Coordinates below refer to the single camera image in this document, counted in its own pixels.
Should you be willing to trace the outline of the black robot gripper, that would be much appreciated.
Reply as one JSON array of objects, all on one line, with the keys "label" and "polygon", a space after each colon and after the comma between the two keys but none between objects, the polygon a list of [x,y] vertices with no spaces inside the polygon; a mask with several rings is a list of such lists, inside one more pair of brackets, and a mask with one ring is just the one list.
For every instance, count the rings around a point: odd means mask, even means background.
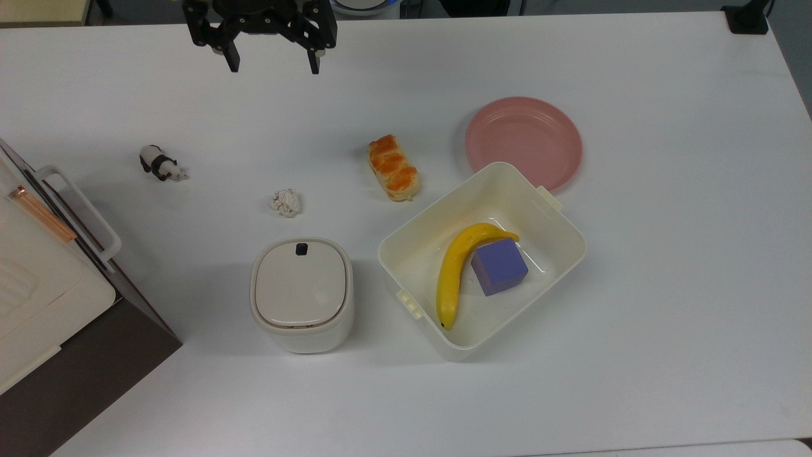
[{"label": "black robot gripper", "polygon": [[292,34],[290,40],[304,48],[313,75],[321,72],[321,58],[336,46],[337,21],[329,1],[214,1],[223,19],[216,28],[207,15],[206,1],[183,1],[183,14],[192,43],[211,47],[223,55],[231,72],[238,72],[240,55],[234,40],[241,33]]}]

